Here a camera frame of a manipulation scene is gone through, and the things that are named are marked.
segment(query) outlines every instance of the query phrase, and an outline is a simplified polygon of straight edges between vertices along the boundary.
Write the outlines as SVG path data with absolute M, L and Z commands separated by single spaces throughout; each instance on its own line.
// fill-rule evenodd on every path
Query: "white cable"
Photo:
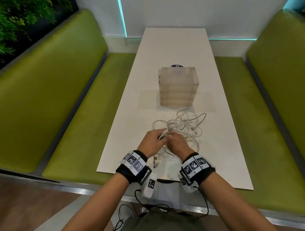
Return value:
M 199 116 L 197 116 L 195 112 L 190 110 L 190 108 L 185 108 L 185 109 L 182 109 L 182 110 L 178 111 L 176 113 L 176 115 L 177 115 L 176 119 L 171 119 L 169 121 L 165 121 L 165 120 L 162 120 L 162 119 L 156 120 L 155 122 L 153 122 L 152 128 L 156 129 L 155 128 L 155 123 L 156 122 L 163 122 L 166 125 L 166 128 L 168 130 L 173 129 L 171 132 L 180 133 L 181 135 L 183 135 L 183 137 L 186 139 L 186 141 L 195 141 L 195 143 L 197 145 L 197 151 L 196 152 L 199 152 L 199 144 L 198 144 L 198 141 L 196 140 L 196 137 L 199 137 L 199 136 L 202 135 L 202 129 L 198 126 L 206 118 L 206 113 L 202 113 Z M 162 149 L 163 149 L 163 152 L 158 153 L 158 154 L 162 155 L 166 152 L 170 155 L 173 155 L 167 149 L 166 145 L 163 146 Z

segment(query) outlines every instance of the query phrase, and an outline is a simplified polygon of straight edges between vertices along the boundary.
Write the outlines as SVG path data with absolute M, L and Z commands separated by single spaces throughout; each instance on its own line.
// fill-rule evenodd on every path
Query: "tabletop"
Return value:
M 204 28 L 146 28 L 104 147 L 98 172 L 115 173 L 120 160 L 138 147 L 156 120 L 170 120 L 180 109 L 162 107 L 161 67 L 195 67 L 199 87 L 191 110 L 206 113 L 197 138 L 204 156 L 234 188 L 253 190 L 228 102 Z M 162 155 L 153 168 L 159 179 L 179 181 L 181 161 Z

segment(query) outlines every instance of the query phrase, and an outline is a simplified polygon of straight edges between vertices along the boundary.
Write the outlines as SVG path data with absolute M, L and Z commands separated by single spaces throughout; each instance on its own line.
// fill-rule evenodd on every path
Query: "cyan led light strip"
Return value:
M 241 40 L 241 41 L 255 41 L 256 38 L 209 38 L 209 40 Z
M 124 15 L 123 15 L 123 10 L 122 10 L 121 0 L 117 0 L 117 3 L 119 4 L 119 9 L 120 9 L 120 14 L 121 14 L 121 20 L 122 20 L 124 35 L 125 35 L 125 38 L 127 38 L 127 33 L 126 33 L 126 27 L 125 27 L 125 21 L 124 21 Z

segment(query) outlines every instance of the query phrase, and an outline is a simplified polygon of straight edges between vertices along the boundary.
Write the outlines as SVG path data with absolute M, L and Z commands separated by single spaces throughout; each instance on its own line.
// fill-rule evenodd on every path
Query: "translucent plastic box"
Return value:
M 161 106 L 191 107 L 198 86 L 194 67 L 162 67 L 159 70 Z

